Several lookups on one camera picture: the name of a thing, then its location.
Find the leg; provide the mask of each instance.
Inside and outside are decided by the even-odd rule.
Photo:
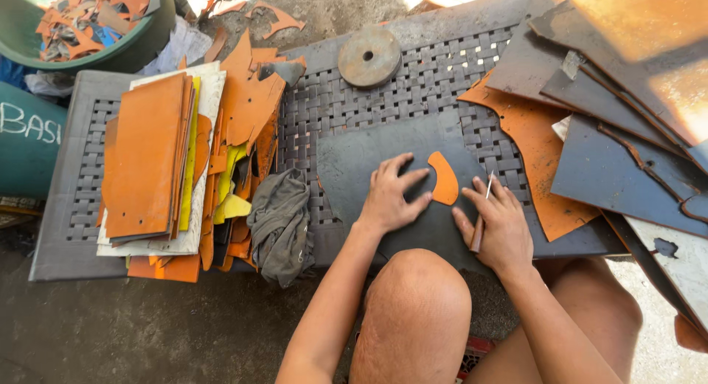
[[[364,301],[350,383],[453,383],[472,300],[460,274],[424,249],[396,253]]]
[[[629,382],[642,311],[602,258],[575,259],[551,287],[553,295],[612,370]],[[465,383],[541,383],[521,326],[472,370]]]

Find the knee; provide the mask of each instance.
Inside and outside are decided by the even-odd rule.
[[[398,252],[379,272],[366,303],[378,298],[388,305],[436,313],[472,314],[469,287],[457,270],[429,250]]]
[[[605,259],[580,258],[571,262],[553,288],[568,282],[573,283],[577,298],[590,298],[601,303],[630,329],[638,332],[642,327],[642,309],[632,294],[617,281]]]

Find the round metal weight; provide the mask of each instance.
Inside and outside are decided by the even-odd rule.
[[[381,27],[367,27],[342,45],[337,66],[344,80],[367,90],[391,80],[402,60],[401,44],[393,33]]]

